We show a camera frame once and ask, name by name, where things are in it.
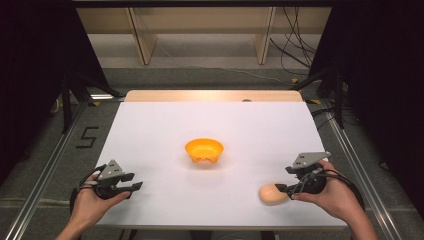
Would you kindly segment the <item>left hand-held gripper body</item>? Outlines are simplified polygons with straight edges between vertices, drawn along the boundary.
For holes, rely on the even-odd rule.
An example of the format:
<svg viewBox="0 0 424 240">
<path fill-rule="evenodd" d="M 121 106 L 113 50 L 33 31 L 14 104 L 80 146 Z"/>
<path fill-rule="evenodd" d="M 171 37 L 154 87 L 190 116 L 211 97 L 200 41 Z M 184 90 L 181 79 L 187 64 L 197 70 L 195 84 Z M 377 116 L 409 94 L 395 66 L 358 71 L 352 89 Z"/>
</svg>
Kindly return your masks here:
<svg viewBox="0 0 424 240">
<path fill-rule="evenodd" d="M 122 193 L 118 184 L 121 176 L 126 174 L 115 160 L 110 160 L 108 164 L 100 168 L 100 173 L 95 178 L 95 192 L 101 199 L 110 199 Z"/>
</svg>

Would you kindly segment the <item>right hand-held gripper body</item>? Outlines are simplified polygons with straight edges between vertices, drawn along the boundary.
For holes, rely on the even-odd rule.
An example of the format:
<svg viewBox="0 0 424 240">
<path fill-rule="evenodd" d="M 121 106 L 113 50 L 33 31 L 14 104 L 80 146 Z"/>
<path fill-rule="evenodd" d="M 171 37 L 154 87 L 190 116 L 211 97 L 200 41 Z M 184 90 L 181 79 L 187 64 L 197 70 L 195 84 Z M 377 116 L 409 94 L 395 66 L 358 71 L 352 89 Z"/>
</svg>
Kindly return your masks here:
<svg viewBox="0 0 424 240">
<path fill-rule="evenodd" d="M 291 165 L 294 168 L 299 168 L 300 172 L 294 174 L 299 182 L 294 184 L 294 194 L 298 193 L 320 193 L 326 185 L 326 177 L 323 173 L 324 168 L 319 163 L 320 160 L 331 155 L 330 152 L 304 152 L 299 153 L 294 163 Z"/>
</svg>

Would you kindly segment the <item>beige egg-shaped potato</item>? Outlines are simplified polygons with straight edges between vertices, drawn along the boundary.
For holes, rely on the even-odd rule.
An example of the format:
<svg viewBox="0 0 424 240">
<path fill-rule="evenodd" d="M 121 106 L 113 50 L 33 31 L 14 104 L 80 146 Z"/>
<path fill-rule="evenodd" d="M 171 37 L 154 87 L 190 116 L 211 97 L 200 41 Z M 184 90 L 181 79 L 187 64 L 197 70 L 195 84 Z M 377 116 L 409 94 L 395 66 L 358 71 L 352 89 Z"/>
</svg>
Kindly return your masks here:
<svg viewBox="0 0 424 240">
<path fill-rule="evenodd" d="M 275 183 L 261 186 L 258 195 L 265 205 L 278 205 L 288 200 L 288 195 L 280 192 Z"/>
</svg>

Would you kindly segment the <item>orange plastic bowl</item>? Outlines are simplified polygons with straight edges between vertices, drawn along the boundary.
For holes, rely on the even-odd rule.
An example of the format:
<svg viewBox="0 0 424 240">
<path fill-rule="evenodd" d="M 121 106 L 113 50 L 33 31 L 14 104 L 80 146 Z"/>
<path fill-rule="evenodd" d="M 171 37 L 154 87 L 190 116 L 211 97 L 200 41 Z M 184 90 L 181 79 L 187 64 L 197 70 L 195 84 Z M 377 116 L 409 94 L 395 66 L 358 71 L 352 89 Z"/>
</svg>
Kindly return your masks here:
<svg viewBox="0 0 424 240">
<path fill-rule="evenodd" d="M 185 145 L 185 151 L 194 163 L 207 161 L 217 163 L 224 151 L 224 146 L 215 139 L 198 138 Z"/>
</svg>

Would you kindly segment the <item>person's left hand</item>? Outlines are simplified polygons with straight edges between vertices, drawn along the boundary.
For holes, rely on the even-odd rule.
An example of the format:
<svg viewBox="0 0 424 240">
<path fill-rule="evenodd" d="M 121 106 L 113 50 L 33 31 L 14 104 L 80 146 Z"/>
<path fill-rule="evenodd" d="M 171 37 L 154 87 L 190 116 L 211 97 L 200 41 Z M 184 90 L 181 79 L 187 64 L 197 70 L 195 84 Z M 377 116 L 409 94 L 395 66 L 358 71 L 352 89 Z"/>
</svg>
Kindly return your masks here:
<svg viewBox="0 0 424 240">
<path fill-rule="evenodd" d="M 96 174 L 89 176 L 76 196 L 68 222 L 68 228 L 73 232 L 84 232 L 99 222 L 109 209 L 130 196 L 130 192 L 123 192 L 110 199 L 101 199 L 96 195 L 93 186 L 87 184 L 87 181 L 92 181 L 96 177 Z"/>
</svg>

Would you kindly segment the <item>person's right hand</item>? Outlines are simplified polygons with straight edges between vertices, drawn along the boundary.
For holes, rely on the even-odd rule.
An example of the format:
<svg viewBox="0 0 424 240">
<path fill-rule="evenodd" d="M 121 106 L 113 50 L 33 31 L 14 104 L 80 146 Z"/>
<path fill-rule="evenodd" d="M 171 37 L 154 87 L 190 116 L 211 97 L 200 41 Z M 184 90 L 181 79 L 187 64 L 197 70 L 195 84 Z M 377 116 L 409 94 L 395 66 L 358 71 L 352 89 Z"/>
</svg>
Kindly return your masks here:
<svg viewBox="0 0 424 240">
<path fill-rule="evenodd" d="M 328 178 L 321 193 L 299 193 L 292 199 L 316 204 L 329 215 L 346 223 L 357 220 L 364 214 L 354 193 L 342 181 L 332 177 Z"/>
</svg>

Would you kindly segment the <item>black tripod stand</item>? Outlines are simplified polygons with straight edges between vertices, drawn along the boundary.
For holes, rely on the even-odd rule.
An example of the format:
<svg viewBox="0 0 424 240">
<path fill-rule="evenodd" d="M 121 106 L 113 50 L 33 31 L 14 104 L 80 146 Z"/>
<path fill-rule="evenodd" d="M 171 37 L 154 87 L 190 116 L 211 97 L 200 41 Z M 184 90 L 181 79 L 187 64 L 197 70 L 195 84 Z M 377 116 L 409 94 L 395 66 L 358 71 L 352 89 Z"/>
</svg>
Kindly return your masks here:
<svg viewBox="0 0 424 240">
<path fill-rule="evenodd" d="M 335 120 L 338 126 L 343 129 L 343 76 L 339 70 L 339 67 L 335 63 L 329 64 L 327 67 L 324 67 L 321 70 L 310 74 L 305 80 L 292 87 L 292 90 L 300 91 L 301 89 L 318 80 L 320 80 L 321 83 L 318 87 L 317 95 L 320 98 L 327 98 L 331 94 L 334 95 Z"/>
<path fill-rule="evenodd" d="M 124 94 L 112 89 L 106 80 L 100 81 L 92 78 L 82 72 L 69 70 L 64 74 L 61 80 L 61 97 L 63 103 L 64 126 L 63 132 L 66 133 L 73 123 L 71 109 L 71 95 L 74 95 L 79 103 L 86 103 L 92 99 L 87 88 L 97 88 L 113 98 L 122 98 Z"/>
</svg>

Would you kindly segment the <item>white table cover sheet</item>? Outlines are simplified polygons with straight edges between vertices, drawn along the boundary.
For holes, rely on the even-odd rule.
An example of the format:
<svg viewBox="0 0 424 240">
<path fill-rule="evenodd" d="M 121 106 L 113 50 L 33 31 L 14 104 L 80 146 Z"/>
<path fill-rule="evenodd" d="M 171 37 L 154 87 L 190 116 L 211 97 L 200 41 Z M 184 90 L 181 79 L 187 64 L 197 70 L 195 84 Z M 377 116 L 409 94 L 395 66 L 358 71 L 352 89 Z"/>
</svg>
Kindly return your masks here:
<svg viewBox="0 0 424 240">
<path fill-rule="evenodd" d="M 185 145 L 210 138 L 218 162 L 194 163 Z M 301 152 L 324 147 L 303 102 L 124 102 L 99 157 L 143 182 L 103 217 L 105 226 L 144 229 L 343 227 L 321 208 L 288 200 L 263 204 L 269 183 L 293 184 L 286 171 Z"/>
</svg>

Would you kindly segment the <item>light wooden table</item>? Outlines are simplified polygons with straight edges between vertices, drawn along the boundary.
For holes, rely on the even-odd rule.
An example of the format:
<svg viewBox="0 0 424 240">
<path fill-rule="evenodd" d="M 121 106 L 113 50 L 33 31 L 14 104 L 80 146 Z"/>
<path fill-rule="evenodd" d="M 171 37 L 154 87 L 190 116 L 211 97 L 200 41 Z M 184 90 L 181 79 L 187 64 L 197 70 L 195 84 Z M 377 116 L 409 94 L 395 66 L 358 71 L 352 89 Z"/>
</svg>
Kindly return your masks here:
<svg viewBox="0 0 424 240">
<path fill-rule="evenodd" d="M 125 102 L 302 102 L 292 90 L 131 90 Z"/>
</svg>

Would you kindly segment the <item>black curtain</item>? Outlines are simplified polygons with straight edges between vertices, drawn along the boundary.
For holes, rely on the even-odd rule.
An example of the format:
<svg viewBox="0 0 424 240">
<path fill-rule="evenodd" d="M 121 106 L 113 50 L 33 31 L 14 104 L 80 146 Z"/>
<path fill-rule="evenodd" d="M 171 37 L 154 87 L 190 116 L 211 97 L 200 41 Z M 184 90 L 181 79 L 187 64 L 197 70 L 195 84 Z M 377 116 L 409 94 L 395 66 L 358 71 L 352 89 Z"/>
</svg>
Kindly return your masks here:
<svg viewBox="0 0 424 240">
<path fill-rule="evenodd" d="M 0 0 L 0 185 L 78 75 L 108 84 L 72 0 Z"/>
<path fill-rule="evenodd" d="M 349 103 L 424 218 L 424 0 L 333 7 L 310 72 L 340 49 Z"/>
</svg>

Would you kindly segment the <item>beige wooden desk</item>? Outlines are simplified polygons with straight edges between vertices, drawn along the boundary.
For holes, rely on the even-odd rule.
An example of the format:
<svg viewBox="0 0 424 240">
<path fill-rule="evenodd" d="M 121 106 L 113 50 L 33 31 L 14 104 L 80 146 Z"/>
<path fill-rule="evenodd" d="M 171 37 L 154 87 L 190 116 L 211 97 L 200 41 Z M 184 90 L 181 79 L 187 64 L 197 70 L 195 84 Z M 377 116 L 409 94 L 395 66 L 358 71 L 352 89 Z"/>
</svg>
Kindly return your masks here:
<svg viewBox="0 0 424 240">
<path fill-rule="evenodd" d="M 258 63 L 266 63 L 270 37 L 288 34 L 294 26 L 302 34 L 321 34 L 329 7 L 119 7 L 78 8 L 89 34 L 130 34 L 139 62 L 150 63 L 160 34 L 249 34 Z"/>
</svg>

